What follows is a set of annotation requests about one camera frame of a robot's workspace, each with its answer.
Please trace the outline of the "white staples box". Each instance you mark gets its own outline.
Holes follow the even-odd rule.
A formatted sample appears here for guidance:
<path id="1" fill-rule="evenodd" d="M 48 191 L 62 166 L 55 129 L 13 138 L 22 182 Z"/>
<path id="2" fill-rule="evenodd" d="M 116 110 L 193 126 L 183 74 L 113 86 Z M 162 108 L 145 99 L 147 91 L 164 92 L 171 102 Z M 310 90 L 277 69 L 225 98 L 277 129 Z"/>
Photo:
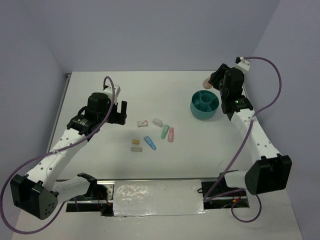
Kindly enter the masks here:
<path id="1" fill-rule="evenodd" d="M 147 127 L 149 125 L 147 120 L 139 120 L 137 121 L 137 127 L 141 128 L 141 127 Z"/>

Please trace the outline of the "yellow eraser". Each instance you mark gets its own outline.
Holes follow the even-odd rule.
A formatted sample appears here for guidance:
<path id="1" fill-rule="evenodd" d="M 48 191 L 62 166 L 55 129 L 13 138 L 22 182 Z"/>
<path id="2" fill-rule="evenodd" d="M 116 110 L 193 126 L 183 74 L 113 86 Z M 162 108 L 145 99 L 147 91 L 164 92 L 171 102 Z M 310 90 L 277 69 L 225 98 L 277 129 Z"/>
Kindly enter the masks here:
<path id="1" fill-rule="evenodd" d="M 140 141 L 139 141 L 138 139 L 133 139 L 133 140 L 132 140 L 132 143 L 133 143 L 134 145 L 139 145 L 139 144 L 140 144 Z"/>

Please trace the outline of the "white grey eraser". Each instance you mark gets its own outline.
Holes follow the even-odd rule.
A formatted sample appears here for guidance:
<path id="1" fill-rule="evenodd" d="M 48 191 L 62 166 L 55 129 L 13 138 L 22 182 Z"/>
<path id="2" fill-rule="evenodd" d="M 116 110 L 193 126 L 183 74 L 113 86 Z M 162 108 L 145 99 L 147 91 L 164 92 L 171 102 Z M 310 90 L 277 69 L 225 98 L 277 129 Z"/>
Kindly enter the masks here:
<path id="1" fill-rule="evenodd" d="M 143 151 L 143 148 L 142 148 L 142 147 L 138 147 L 138 146 L 132 146 L 132 147 L 130 148 L 130 150 L 131 150 L 132 152 L 142 152 L 142 151 Z"/>

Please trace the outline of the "blue correction tape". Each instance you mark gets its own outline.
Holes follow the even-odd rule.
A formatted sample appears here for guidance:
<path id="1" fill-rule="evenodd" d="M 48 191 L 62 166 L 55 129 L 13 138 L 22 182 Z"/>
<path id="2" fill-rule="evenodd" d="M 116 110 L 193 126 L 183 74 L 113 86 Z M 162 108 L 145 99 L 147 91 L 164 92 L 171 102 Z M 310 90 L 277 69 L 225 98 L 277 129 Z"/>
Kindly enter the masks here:
<path id="1" fill-rule="evenodd" d="M 150 148 L 152 150 L 155 151 L 157 149 L 156 145 L 154 144 L 154 142 L 152 141 L 152 139 L 149 136 L 145 136 L 144 141 L 150 146 Z"/>

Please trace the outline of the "green correction tape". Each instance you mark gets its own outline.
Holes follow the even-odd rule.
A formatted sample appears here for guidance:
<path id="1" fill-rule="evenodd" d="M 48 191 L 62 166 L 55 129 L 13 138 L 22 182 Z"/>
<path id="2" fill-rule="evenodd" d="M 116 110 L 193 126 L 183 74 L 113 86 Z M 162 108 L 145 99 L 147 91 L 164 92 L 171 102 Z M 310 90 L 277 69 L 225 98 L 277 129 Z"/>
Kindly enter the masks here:
<path id="1" fill-rule="evenodd" d="M 165 124 L 162 128 L 160 138 L 164 140 L 166 138 L 169 130 L 170 130 L 170 126 L 168 124 Z"/>

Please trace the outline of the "pink correction tape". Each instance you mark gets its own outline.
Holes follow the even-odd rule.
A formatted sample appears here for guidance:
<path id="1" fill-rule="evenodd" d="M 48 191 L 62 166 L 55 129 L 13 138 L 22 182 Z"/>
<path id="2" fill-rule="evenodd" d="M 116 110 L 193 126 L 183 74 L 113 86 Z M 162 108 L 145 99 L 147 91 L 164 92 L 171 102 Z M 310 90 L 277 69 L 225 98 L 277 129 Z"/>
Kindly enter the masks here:
<path id="1" fill-rule="evenodd" d="M 174 128 L 170 127 L 168 132 L 168 137 L 167 137 L 168 142 L 172 143 L 174 141 L 174 133 L 175 133 Z"/>

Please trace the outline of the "pink-capped marker tube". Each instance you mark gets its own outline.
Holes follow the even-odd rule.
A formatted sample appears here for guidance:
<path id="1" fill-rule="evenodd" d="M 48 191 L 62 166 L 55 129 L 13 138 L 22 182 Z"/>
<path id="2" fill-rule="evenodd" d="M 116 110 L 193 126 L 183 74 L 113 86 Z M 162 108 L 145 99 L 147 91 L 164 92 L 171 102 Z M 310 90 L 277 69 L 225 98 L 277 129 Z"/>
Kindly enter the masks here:
<path id="1" fill-rule="evenodd" d="M 213 86 L 209 83 L 210 81 L 210 77 L 206 78 L 203 82 L 202 82 L 202 87 L 204 89 L 211 89 Z"/>

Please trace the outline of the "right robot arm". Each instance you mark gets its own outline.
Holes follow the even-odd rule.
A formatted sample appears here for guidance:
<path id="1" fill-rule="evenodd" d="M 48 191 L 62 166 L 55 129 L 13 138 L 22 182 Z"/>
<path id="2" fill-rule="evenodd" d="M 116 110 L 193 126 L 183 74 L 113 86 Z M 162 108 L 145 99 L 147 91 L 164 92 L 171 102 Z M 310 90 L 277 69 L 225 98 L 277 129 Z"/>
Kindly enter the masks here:
<path id="1" fill-rule="evenodd" d="M 280 191 L 287 186 L 292 160 L 288 155 L 282 155 L 267 137 L 257 119 L 257 111 L 243 95 L 244 80 L 245 75 L 239 66 L 229 67 L 226 64 L 222 64 L 208 80 L 220 92 L 223 113 L 243 136 L 239 150 L 209 189 L 208 195 L 216 187 L 221 195 L 228 196 L 235 188 L 259 195 Z M 244 147 L 249 150 L 252 166 L 245 171 L 231 171 L 231 166 Z"/>

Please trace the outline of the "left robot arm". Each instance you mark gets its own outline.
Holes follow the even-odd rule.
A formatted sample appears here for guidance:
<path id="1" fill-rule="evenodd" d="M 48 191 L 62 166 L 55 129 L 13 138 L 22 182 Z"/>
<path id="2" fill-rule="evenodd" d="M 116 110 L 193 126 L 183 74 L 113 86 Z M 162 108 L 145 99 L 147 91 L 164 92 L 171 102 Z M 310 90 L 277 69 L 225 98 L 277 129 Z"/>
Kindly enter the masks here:
<path id="1" fill-rule="evenodd" d="M 91 200 L 98 195 L 108 196 L 108 188 L 98 184 L 95 177 L 79 173 L 74 178 L 58 182 L 58 176 L 77 152 L 83 148 L 105 123 L 124 125 L 127 102 L 122 101 L 120 112 L 116 99 L 102 92 L 92 93 L 66 126 L 62 137 L 50 154 L 25 175 L 16 174 L 10 180 L 13 204 L 40 220 L 47 219 L 57 205 L 77 196 Z"/>

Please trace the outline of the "teal round organizer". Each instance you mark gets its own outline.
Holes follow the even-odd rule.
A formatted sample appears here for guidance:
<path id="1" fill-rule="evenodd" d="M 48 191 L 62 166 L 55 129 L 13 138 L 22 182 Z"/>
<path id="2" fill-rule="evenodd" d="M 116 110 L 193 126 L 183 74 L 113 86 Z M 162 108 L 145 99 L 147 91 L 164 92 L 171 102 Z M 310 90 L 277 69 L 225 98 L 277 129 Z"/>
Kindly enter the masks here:
<path id="1" fill-rule="evenodd" d="M 191 98 L 190 111 L 196 119 L 208 120 L 215 115 L 219 104 L 219 98 L 213 92 L 200 90 Z"/>

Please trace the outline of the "aluminium table edge rail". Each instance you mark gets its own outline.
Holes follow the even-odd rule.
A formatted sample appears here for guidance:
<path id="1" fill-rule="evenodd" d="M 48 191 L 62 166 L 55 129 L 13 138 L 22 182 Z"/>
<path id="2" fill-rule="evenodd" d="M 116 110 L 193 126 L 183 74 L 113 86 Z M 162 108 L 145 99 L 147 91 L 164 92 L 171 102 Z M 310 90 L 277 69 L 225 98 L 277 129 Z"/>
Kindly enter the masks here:
<path id="1" fill-rule="evenodd" d="M 51 131 L 51 134 L 50 134 L 50 138 L 49 138 L 49 142 L 48 142 L 48 145 L 47 145 L 47 148 L 46 148 L 47 152 L 49 152 L 49 150 L 51 149 L 51 146 L 52 146 L 52 143 L 53 143 L 53 140 L 54 140 L 56 128 L 57 128 L 57 125 L 58 125 L 58 121 L 59 121 L 59 118 L 60 118 L 60 114 L 61 114 L 61 111 L 62 111 L 64 100 L 65 100 L 66 93 L 67 93 L 67 90 L 68 90 L 68 86 L 69 86 L 69 83 L 70 83 L 71 75 L 72 75 L 71 73 L 67 73 L 66 74 L 66 80 L 65 80 L 62 96 L 61 96 L 61 99 L 60 99 L 60 102 L 59 102 L 59 106 L 58 106 L 58 109 L 57 109 L 57 114 L 56 114 L 56 117 L 55 117 L 55 120 L 54 120 L 53 128 L 52 128 L 52 131 Z"/>

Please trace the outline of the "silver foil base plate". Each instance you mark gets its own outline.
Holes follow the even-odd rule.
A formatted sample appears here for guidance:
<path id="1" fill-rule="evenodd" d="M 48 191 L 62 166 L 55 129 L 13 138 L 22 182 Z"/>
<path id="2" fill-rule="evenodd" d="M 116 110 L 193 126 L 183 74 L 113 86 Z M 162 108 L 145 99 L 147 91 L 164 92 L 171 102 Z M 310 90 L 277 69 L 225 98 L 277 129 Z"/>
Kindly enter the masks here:
<path id="1" fill-rule="evenodd" d="M 203 214 L 199 179 L 116 181 L 113 214 L 118 217 Z"/>

